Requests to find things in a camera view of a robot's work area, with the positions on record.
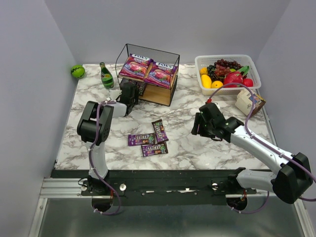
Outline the purple m&m's bag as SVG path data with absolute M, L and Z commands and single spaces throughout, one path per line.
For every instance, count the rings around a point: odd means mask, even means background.
M 128 146 L 152 145 L 155 142 L 156 136 L 154 133 L 128 135 Z
M 160 144 L 142 145 L 141 148 L 143 157 L 168 153 L 167 144 L 165 142 Z
M 168 141 L 168 137 L 166 135 L 162 119 L 153 121 L 152 126 L 156 135 L 156 142 L 158 144 Z
M 133 83 L 133 84 L 138 84 L 138 81 L 132 80 L 132 79 L 123 79 L 122 84 L 124 83 Z
M 138 88 L 138 93 L 139 96 L 143 96 L 144 92 L 146 90 L 147 84 L 145 82 L 137 82 L 137 88 Z

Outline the purple Fox's candy bag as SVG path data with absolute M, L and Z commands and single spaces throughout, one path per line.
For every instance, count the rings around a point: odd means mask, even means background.
M 122 77 L 143 80 L 152 62 L 152 58 L 130 54 L 119 72 L 119 75 Z
M 177 70 L 177 64 L 153 62 L 148 75 L 144 78 L 144 82 L 170 89 Z

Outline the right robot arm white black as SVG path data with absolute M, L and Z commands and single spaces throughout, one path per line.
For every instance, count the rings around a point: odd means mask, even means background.
M 235 174 L 233 181 L 242 188 L 269 191 L 293 204 L 313 184 L 309 160 L 304 154 L 293 155 L 267 142 L 239 119 L 225 118 L 214 103 L 199 108 L 191 133 L 232 143 L 269 168 L 268 172 L 242 169 Z

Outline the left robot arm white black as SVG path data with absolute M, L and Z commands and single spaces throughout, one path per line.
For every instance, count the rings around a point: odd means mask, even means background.
M 89 176 L 103 181 L 108 174 L 105 158 L 107 140 L 113 118 L 129 115 L 138 104 L 139 89 L 136 84 L 125 82 L 119 92 L 103 102 L 88 101 L 79 123 L 77 134 L 88 150 Z

